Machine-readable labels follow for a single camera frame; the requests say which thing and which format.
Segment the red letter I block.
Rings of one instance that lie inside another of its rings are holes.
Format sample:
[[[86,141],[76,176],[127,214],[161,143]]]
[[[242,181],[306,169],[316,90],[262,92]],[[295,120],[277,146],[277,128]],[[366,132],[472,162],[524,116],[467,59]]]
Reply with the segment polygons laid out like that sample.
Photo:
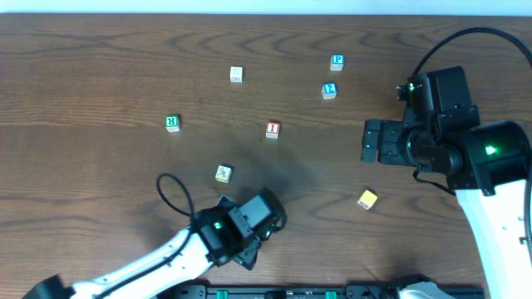
[[[267,123],[265,136],[268,139],[277,139],[280,131],[280,123],[270,121]]]

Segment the blue number 2 block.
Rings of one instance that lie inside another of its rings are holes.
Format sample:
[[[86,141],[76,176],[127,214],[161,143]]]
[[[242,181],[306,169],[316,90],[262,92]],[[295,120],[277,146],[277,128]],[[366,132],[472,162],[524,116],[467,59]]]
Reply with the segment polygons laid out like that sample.
[[[322,97],[324,100],[334,99],[337,95],[337,85],[335,82],[324,83],[322,87]]]

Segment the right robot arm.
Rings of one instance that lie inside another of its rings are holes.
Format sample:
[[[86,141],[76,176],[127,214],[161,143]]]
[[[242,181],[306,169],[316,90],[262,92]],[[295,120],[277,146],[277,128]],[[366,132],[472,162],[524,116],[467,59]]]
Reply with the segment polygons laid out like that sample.
[[[474,234],[489,294],[531,296],[531,145],[514,121],[483,125],[459,66],[397,87],[401,121],[367,120],[361,160],[442,174]]]

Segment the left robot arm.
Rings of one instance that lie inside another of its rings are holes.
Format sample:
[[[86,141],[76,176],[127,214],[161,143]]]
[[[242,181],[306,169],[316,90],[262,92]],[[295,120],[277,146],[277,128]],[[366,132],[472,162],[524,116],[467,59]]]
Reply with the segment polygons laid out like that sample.
[[[216,206],[195,213],[190,226],[144,257],[70,286],[54,275],[23,298],[152,298],[232,261],[250,271],[263,242],[282,230],[286,221],[282,203],[268,189],[244,204],[223,195]]]

